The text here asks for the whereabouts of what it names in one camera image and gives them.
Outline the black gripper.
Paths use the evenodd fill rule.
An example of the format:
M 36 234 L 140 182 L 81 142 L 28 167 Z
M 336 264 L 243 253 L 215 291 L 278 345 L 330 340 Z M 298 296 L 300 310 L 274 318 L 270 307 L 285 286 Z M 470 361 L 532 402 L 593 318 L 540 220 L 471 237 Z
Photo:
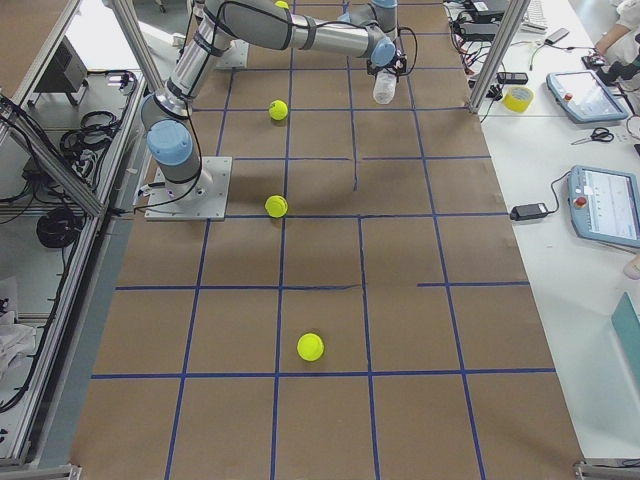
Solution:
M 407 73 L 406 55 L 396 47 L 375 47 L 366 63 L 367 74 L 387 72 L 395 77 Z

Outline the tennis ball near arm base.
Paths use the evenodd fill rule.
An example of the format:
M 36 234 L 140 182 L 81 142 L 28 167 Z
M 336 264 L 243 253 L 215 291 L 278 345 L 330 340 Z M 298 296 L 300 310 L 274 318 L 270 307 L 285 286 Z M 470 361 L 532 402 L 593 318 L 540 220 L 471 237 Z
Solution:
M 289 114 L 288 105 L 280 99 L 272 101 L 268 107 L 268 113 L 272 120 L 282 121 L 287 118 Z

